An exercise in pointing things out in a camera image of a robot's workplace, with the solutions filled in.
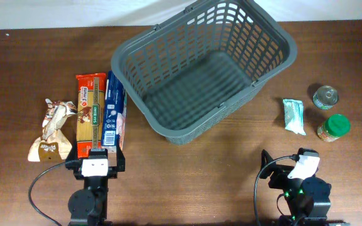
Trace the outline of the orange spaghetti packet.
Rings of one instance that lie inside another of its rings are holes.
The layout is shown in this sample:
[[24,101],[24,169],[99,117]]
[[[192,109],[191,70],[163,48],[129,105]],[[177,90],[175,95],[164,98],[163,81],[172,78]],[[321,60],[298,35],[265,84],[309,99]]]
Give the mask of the orange spaghetti packet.
[[106,73],[77,75],[77,157],[87,158],[92,148],[101,148]]

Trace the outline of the mint green wipes packet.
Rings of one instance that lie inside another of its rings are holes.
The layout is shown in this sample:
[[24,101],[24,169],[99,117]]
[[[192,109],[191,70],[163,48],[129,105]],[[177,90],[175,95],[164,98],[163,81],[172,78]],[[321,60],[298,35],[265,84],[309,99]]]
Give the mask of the mint green wipes packet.
[[305,136],[304,105],[301,100],[283,99],[285,129]]

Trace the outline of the brown white snack bag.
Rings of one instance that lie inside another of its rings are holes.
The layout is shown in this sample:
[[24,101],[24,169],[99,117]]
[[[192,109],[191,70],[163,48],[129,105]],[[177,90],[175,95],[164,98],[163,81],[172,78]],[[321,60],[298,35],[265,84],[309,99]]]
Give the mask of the brown white snack bag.
[[65,160],[72,150],[61,128],[69,117],[77,114],[76,106],[72,101],[45,99],[45,102],[48,109],[42,122],[42,135],[30,147],[29,162]]

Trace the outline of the blue cardboard food box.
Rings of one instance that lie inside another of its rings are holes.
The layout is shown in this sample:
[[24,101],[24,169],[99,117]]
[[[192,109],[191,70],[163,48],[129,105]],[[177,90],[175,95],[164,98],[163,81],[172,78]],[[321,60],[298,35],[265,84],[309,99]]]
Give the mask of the blue cardboard food box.
[[112,71],[108,72],[104,98],[101,146],[108,153],[123,149],[127,93]]

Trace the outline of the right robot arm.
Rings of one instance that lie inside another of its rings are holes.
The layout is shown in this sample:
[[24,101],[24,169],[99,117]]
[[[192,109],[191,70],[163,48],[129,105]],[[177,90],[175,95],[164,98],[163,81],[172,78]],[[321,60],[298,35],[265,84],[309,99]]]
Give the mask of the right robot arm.
[[253,205],[256,224],[260,225],[257,207],[258,181],[269,179],[271,189],[281,190],[278,198],[284,198],[290,211],[281,213],[279,218],[269,224],[276,226],[345,226],[343,220],[328,220],[331,207],[331,184],[318,178],[320,157],[313,149],[299,148],[296,154],[272,158],[263,150],[261,168],[254,184]]

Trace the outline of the glass jar green lid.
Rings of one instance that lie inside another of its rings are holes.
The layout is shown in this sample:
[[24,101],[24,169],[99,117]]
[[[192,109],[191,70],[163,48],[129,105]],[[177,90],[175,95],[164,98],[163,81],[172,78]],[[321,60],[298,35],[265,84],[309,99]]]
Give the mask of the glass jar green lid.
[[317,135],[323,141],[333,142],[345,136],[350,129],[351,123],[346,116],[334,114],[317,128]]

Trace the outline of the grey plastic shopping basket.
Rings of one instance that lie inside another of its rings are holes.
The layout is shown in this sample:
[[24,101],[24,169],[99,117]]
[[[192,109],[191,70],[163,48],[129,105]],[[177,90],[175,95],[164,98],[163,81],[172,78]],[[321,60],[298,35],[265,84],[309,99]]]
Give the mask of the grey plastic shopping basket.
[[291,66],[297,45],[254,1],[196,1],[125,41],[111,68],[151,128],[191,142]]

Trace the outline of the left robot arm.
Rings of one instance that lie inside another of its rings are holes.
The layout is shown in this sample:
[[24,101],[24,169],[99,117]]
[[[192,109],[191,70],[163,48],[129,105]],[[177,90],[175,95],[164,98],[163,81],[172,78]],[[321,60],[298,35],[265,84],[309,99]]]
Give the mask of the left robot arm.
[[92,148],[87,157],[77,156],[73,148],[65,160],[65,167],[72,170],[76,180],[84,187],[75,191],[68,201],[71,214],[69,225],[103,226],[112,225],[107,219],[108,181],[116,179],[125,171],[126,159],[120,147],[116,148],[116,165],[109,164],[108,150]]

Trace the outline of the tin can green label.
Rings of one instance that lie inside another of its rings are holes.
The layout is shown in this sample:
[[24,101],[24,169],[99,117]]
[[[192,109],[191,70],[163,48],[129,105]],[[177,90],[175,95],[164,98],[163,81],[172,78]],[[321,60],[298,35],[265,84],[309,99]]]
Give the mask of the tin can green label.
[[316,107],[328,110],[338,103],[339,95],[335,88],[323,85],[316,90],[312,99]]

